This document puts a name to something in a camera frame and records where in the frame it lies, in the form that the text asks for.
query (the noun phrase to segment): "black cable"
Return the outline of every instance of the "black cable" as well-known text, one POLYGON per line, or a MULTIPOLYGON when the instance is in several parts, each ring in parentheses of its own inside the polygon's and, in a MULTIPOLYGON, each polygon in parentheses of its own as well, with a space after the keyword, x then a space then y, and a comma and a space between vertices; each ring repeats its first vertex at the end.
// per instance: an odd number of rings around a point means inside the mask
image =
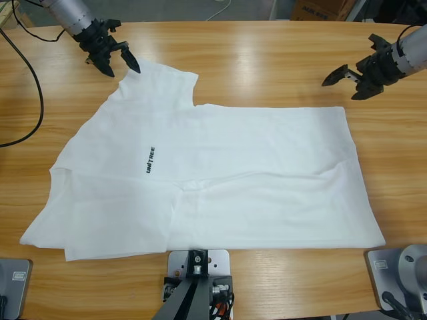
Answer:
POLYGON ((408 30, 409 28, 412 28, 412 27, 416 27, 416 26, 417 25, 409 25, 405 29, 403 29, 403 31, 399 34, 398 40, 396 41, 396 50, 399 54, 399 57, 403 56, 403 50, 402 50, 402 47, 400 46, 400 38, 403 36, 403 34, 406 32, 406 30, 408 30))
POLYGON ((37 124, 35 125, 35 127, 33 128, 33 130, 31 130, 28 134, 26 134, 24 137, 22 137, 18 140, 0 144, 0 148, 2 148, 2 147, 8 147, 10 145, 16 145, 17 143, 20 143, 24 140, 27 140, 28 138, 30 138, 30 136, 32 136, 34 134, 38 130, 38 128, 40 128, 41 122, 43 121, 43 114, 44 114, 44 110, 45 110, 45 105, 43 102, 43 94, 41 92, 40 82, 37 78, 37 75, 35 74, 33 67, 31 66, 30 62, 28 62, 27 58, 24 57, 22 52, 20 52, 20 50, 16 47, 16 45, 12 42, 12 40, 10 40, 9 37, 6 35, 6 33, 4 33, 2 28, 0 28, 0 33, 2 36, 4 36, 6 41, 9 42, 9 44, 12 46, 12 48, 14 48, 14 50, 18 53, 18 55, 22 58, 22 60, 24 60, 25 64, 28 66, 29 70, 33 74, 33 77, 35 80, 35 85, 37 86, 37 90, 39 92, 39 98, 40 98, 40 116, 39 116, 39 120, 38 120, 37 124))
POLYGON ((211 309, 209 310, 209 319, 215 320, 217 318, 220 318, 220 320, 230 320, 233 304, 234 293, 232 292, 225 293, 220 298, 214 299, 211 309), (214 313, 214 310, 218 304, 220 304, 220 306, 217 308, 218 311, 214 313))
POLYGON ((5 295, 0 295, 0 320, 5 318, 5 309, 7 304, 7 298, 5 295))
POLYGON ((30 1, 30 0, 24 0, 24 1, 25 1, 25 2, 28 2, 28 3, 32 4, 32 5, 36 5, 36 6, 38 6, 38 7, 42 7, 42 8, 43 8, 43 6, 42 6, 40 3, 32 2, 32 1, 30 1))
POLYGON ((57 42, 57 41, 59 40, 59 38, 62 36, 62 34, 64 33, 64 31, 65 31, 65 29, 64 29, 64 30, 62 30, 62 31, 60 32, 60 34, 58 34, 58 36, 56 37, 56 39, 55 39, 55 40, 48 40, 48 39, 41 38, 41 37, 39 37, 38 35, 35 35, 34 33, 29 32, 29 31, 27 30, 27 28, 25 28, 25 26, 22 24, 22 22, 20 22, 20 20, 19 20, 19 19, 18 19, 18 17, 16 16, 16 12, 15 12, 15 0, 12 0, 12 12, 13 12, 13 16, 15 17, 15 20, 16 20, 16 22, 18 23, 18 25, 20 25, 20 26, 22 27, 22 29, 24 29, 24 31, 25 31, 26 33, 28 33, 29 35, 32 35, 33 37, 38 38, 39 40, 46 41, 46 42, 57 42))

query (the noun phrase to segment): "white t-shirt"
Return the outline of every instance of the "white t-shirt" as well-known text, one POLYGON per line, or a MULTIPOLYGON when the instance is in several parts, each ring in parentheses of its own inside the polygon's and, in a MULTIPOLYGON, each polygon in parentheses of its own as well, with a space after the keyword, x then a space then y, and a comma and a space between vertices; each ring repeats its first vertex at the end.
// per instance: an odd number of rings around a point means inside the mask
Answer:
POLYGON ((342 107, 195 107, 197 75, 139 65, 58 156, 22 244, 75 260, 385 243, 342 107))

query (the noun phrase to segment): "metal plate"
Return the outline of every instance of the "metal plate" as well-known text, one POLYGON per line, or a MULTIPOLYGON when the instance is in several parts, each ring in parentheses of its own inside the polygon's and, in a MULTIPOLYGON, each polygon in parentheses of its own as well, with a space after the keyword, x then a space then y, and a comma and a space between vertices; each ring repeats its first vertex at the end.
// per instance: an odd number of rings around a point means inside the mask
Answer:
POLYGON ((18 319, 24 307, 32 262, 24 259, 0 259, 0 295, 7 304, 5 319, 18 319))
POLYGON ((398 260, 402 249, 373 250, 368 252, 371 278, 376 290, 376 298, 383 310, 393 310, 381 295, 391 292, 394 298, 406 307, 404 294, 398 284, 398 260))
MULTIPOLYGON (((208 265, 209 275, 212 277, 231 275, 230 254, 227 250, 209 250, 211 263, 208 265)), ((171 278, 185 277, 187 272, 188 250, 172 251, 167 262, 167 276, 171 278)))

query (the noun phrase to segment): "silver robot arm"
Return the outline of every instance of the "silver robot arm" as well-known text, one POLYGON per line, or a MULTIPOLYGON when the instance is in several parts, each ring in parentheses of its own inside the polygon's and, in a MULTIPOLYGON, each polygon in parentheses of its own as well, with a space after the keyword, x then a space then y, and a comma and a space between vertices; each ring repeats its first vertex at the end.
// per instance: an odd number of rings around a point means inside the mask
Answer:
POLYGON ((322 85, 334 85, 349 78, 357 83, 352 99, 365 100, 383 92, 385 85, 427 68, 427 25, 393 44, 375 34, 371 34, 369 40, 376 52, 357 62, 361 75, 343 65, 329 74, 322 85))
POLYGON ((119 20, 97 20, 82 0, 40 0, 40 4, 89 53, 86 62, 94 64, 103 74, 114 77, 109 59, 111 52, 117 50, 121 50, 121 57, 130 69, 141 72, 127 42, 118 43, 108 33, 121 25, 119 20))

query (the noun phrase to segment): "wood grain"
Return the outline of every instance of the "wood grain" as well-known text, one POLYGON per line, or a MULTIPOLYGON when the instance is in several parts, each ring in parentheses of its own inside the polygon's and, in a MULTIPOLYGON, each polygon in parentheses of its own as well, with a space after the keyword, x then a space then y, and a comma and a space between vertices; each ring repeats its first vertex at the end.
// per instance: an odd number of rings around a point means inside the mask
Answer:
MULTIPOLYGON (((367 101, 354 84, 321 87, 335 68, 372 53, 368 36, 394 42, 401 25, 308 21, 130 23, 138 57, 200 75, 194 102, 236 107, 346 108, 370 202, 389 247, 427 243, 427 72, 367 101)), ((33 32, 54 38, 60 28, 33 32)), ((66 142, 127 72, 118 54, 110 79, 84 63, 64 35, 43 43, 7 32, 33 64, 45 120, 30 140, 0 149, 0 256, 33 260, 26 319, 150 319, 160 308, 167 254, 66 263, 62 250, 19 245, 49 194, 49 168, 66 142)), ((0 143, 37 121, 33 78, 0 39, 0 143)), ((364 250, 231 251, 236 319, 283 319, 377 309, 364 250)))

